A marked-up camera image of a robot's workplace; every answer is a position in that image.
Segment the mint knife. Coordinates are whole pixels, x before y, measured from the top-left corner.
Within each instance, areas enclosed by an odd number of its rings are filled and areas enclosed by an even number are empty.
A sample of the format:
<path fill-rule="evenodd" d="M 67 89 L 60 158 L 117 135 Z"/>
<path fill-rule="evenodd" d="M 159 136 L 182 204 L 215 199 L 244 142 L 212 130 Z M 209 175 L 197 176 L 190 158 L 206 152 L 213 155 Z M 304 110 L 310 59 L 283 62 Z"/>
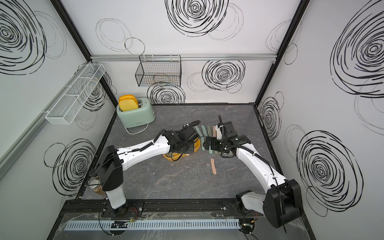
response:
<path fill-rule="evenodd" d="M 195 130 L 197 131 L 199 137 L 200 137 L 200 138 L 203 137 L 203 134 L 202 134 L 200 128 L 199 128 L 198 126 L 195 126 L 194 128 L 195 128 Z"/>
<path fill-rule="evenodd" d="M 202 151 L 205 151 L 205 146 L 204 146 L 204 142 L 205 140 L 203 138 L 201 138 L 201 148 L 202 148 Z"/>

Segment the dark grey green knife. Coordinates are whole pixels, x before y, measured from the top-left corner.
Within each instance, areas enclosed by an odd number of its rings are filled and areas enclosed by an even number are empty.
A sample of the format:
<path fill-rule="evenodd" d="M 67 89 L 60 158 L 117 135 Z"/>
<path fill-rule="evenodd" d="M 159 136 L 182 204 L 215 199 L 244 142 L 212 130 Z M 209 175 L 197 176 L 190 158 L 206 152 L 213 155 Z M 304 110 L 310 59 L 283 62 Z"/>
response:
<path fill-rule="evenodd" d="M 207 131 L 208 131 L 208 136 L 209 136 L 209 137 L 212 137 L 212 136 L 213 136 L 213 135 L 212 135 L 212 128 L 211 128 L 210 125 L 207 125 Z"/>

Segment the grey green fruit knife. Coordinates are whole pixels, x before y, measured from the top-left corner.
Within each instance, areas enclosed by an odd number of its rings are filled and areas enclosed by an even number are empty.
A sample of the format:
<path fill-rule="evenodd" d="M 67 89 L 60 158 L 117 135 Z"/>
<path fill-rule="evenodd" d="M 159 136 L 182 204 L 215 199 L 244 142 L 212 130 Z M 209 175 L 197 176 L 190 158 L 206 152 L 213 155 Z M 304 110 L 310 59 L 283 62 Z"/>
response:
<path fill-rule="evenodd" d="M 201 128 L 202 128 L 202 131 L 203 131 L 203 135 L 204 135 L 205 137 L 207 137 L 207 136 L 208 136 L 208 132 L 207 132 L 206 127 L 205 127 L 204 125 L 201 125 Z"/>

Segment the yellow storage box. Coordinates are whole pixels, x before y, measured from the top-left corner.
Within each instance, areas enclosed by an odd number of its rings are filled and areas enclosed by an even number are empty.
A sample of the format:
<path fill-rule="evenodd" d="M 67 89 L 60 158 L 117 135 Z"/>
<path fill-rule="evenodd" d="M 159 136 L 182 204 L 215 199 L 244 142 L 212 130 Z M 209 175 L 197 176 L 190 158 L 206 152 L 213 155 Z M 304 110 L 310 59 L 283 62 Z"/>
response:
<path fill-rule="evenodd" d="M 180 160 L 181 158 L 188 157 L 191 154 L 196 153 L 200 149 L 200 147 L 201 147 L 201 140 L 199 138 L 197 138 L 196 141 L 194 142 L 194 149 L 192 150 L 191 153 L 187 153 L 187 154 L 167 153 L 167 154 L 164 154 L 163 157 L 170 162 L 176 162 L 176 161 Z"/>

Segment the pink handled fruit knife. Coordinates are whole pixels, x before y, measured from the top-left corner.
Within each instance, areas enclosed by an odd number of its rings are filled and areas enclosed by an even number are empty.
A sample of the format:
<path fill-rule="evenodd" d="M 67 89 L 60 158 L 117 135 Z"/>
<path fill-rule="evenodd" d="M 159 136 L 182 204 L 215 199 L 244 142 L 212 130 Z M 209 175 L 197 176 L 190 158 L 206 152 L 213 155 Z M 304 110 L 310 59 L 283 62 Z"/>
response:
<path fill-rule="evenodd" d="M 217 136 L 217 133 L 216 133 L 216 126 L 213 126 L 212 127 L 212 135 L 213 135 L 213 137 L 215 138 L 216 136 Z"/>

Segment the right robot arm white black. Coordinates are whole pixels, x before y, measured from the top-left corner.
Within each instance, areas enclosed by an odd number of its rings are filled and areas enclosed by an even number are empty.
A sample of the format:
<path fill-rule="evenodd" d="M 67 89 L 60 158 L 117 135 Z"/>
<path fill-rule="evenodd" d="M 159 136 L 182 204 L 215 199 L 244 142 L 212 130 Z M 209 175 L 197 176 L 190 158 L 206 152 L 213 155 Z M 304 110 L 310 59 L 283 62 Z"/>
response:
<path fill-rule="evenodd" d="M 207 137 L 204 148 L 220 153 L 233 153 L 255 175 L 265 194 L 247 193 L 241 196 L 245 209 L 263 214 L 269 223 L 279 228 L 304 214 L 299 183 L 277 172 L 256 150 L 246 136 L 224 140 Z"/>

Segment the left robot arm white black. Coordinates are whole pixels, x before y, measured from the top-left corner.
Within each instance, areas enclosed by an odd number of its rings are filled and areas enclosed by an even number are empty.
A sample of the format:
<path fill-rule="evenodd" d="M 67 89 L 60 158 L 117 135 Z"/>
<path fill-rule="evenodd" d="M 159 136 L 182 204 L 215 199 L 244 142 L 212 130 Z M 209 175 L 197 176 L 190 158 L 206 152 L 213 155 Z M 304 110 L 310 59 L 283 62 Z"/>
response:
<path fill-rule="evenodd" d="M 172 161 L 176 162 L 181 157 L 175 158 L 173 154 L 193 154 L 195 143 L 199 140 L 195 126 L 200 123 L 193 121 L 178 131 L 162 129 L 154 139 L 131 147 L 107 147 L 102 154 L 104 160 L 91 170 L 90 177 L 99 178 L 112 209 L 122 207 L 127 201 L 123 189 L 123 171 L 155 156 L 169 154 Z"/>

